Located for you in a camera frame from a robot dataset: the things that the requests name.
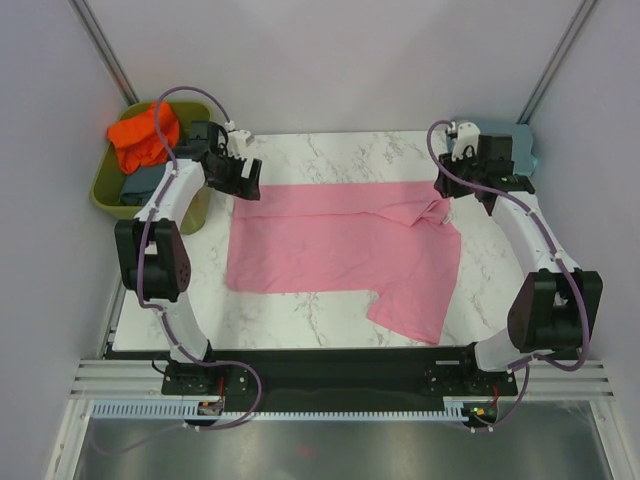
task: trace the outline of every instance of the marble surface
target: marble surface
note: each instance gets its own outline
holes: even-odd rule
[[[434,143],[444,150],[442,138]],[[262,184],[433,180],[424,132],[257,136]],[[419,342],[367,320],[368,291],[260,295],[229,291],[224,282],[233,199],[214,193],[205,226],[184,237],[192,264],[189,297],[213,348],[356,348]],[[440,345],[466,345],[506,326],[523,276],[506,237],[473,198],[452,201],[462,235],[458,281]],[[159,321],[127,292],[114,350],[168,348]]]

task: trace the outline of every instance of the white cable tray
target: white cable tray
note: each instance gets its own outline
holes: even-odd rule
[[[443,411],[416,412],[257,412],[252,420],[321,420],[321,421],[466,421],[462,414],[462,402],[445,401]],[[224,412],[221,420],[238,418],[244,412]],[[92,418],[97,419],[146,419],[146,420],[208,420],[218,417],[198,415],[195,400],[97,400]]]

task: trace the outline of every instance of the pink t-shirt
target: pink t-shirt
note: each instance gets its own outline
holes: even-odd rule
[[[433,182],[263,186],[236,200],[227,285],[257,293],[373,290],[367,318],[437,344],[460,263]]]

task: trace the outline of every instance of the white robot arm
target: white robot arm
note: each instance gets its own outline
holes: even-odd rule
[[[452,125],[447,131],[455,142],[451,153],[436,159],[429,144],[440,169],[435,187],[443,197],[475,193],[504,231],[526,277],[507,328],[475,345],[477,368],[504,371],[532,356],[584,346],[585,323],[590,336],[602,294],[600,276],[582,271],[564,252],[531,182],[513,174],[511,137],[482,135],[470,122]]]
[[[193,197],[204,186],[249,200],[260,198],[261,161],[249,159],[247,154],[252,138],[246,130],[226,132],[213,122],[193,122],[189,141],[175,149],[177,164],[167,163],[158,188],[134,219],[121,220],[116,225],[122,279],[128,289],[135,290],[142,231],[145,222],[152,219],[146,243],[155,243],[156,251],[145,252],[142,290],[144,300],[160,307],[156,309],[158,316],[163,310],[166,313],[171,332],[165,322],[161,325],[167,338],[173,334],[179,339],[178,345],[172,341],[169,345],[171,358],[180,363],[189,363],[190,359],[178,347],[202,360],[210,346],[186,291],[191,265],[178,226]]]

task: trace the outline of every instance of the white wall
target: white wall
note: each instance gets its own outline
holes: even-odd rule
[[[604,293],[593,352],[640,452],[640,3],[600,2],[533,119],[536,187],[571,255]]]
[[[0,476],[32,480],[116,275],[88,192],[124,105],[65,0],[0,10]]]
[[[89,0],[143,99],[190,84],[255,133],[515,120],[579,0]]]

